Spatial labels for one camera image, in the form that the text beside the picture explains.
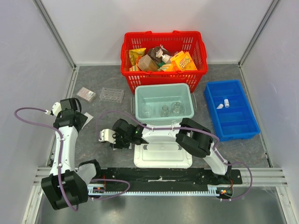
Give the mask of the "small glass beaker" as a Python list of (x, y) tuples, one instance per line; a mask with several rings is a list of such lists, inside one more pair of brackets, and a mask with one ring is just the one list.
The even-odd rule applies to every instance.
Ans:
[(144, 104), (142, 106), (142, 117), (150, 118), (152, 116), (152, 107), (150, 105)]

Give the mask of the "small glass vial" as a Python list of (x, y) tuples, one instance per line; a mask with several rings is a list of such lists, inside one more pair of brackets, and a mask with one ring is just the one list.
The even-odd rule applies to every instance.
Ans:
[(161, 117), (168, 117), (169, 116), (169, 107), (167, 105), (163, 105), (160, 111)]

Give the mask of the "white capped vial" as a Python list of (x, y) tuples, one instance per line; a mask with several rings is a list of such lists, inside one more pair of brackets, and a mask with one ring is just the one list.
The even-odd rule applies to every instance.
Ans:
[(229, 100), (227, 98), (224, 99), (224, 106), (225, 106), (225, 108), (229, 108), (230, 107)]
[(222, 109), (224, 107), (223, 104), (219, 104), (216, 109)]

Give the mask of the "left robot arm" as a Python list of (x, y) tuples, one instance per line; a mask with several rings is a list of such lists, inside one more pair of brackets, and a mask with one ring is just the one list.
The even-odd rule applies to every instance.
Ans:
[(89, 160), (75, 167), (75, 145), (77, 137), (88, 117), (82, 114), (77, 98), (56, 102), (51, 111), (55, 116), (55, 157), (49, 176), (41, 181), (41, 187), (55, 210), (78, 209), (88, 200), (88, 184), (99, 183), (103, 172), (96, 160)]

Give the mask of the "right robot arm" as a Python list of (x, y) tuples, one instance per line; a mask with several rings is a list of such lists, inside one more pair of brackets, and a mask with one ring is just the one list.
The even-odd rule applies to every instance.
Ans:
[(209, 165), (218, 183), (231, 178), (228, 161), (217, 152), (211, 132), (192, 119), (164, 126), (135, 126), (119, 119), (112, 131), (110, 146), (134, 146), (134, 164), (138, 168), (189, 168), (192, 158), (198, 157)]

